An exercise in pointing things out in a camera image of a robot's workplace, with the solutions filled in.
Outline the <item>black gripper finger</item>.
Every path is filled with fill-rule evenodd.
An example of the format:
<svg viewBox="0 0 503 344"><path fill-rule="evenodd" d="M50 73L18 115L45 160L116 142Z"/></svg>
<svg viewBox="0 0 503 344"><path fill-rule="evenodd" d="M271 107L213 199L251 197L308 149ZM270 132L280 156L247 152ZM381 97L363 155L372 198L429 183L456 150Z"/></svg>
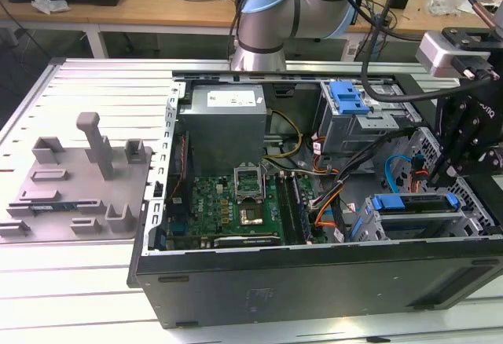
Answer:
<svg viewBox="0 0 503 344"><path fill-rule="evenodd" d="M466 152L450 166L456 175L467 177L479 174L502 173L502 149L487 148L481 152Z"/></svg>
<svg viewBox="0 0 503 344"><path fill-rule="evenodd" d="M429 187L449 187L464 170L470 139L479 126L474 107L466 94L438 99L434 133L440 154L430 171Z"/></svg>

